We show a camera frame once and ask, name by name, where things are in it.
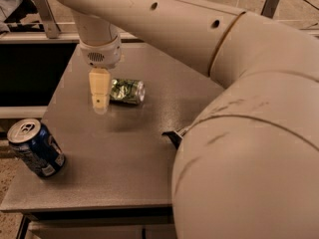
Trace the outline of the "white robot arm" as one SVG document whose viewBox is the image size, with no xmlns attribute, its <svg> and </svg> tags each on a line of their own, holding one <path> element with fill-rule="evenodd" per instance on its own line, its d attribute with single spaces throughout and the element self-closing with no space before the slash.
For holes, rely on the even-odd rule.
<svg viewBox="0 0 319 239">
<path fill-rule="evenodd" d="M 178 239 L 319 239 L 317 40 L 203 0 L 58 0 L 211 78 L 177 151 Z"/>
</svg>

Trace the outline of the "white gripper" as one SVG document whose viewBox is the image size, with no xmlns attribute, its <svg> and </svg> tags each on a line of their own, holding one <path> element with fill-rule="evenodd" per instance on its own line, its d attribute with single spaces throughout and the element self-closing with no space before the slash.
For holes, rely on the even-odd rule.
<svg viewBox="0 0 319 239">
<path fill-rule="evenodd" d="M 110 103 L 113 69 L 121 59 L 121 39 L 116 37 L 110 43 L 93 46 L 80 42 L 80 50 L 84 60 L 93 68 L 89 73 L 93 109 L 98 115 L 107 112 Z"/>
</svg>

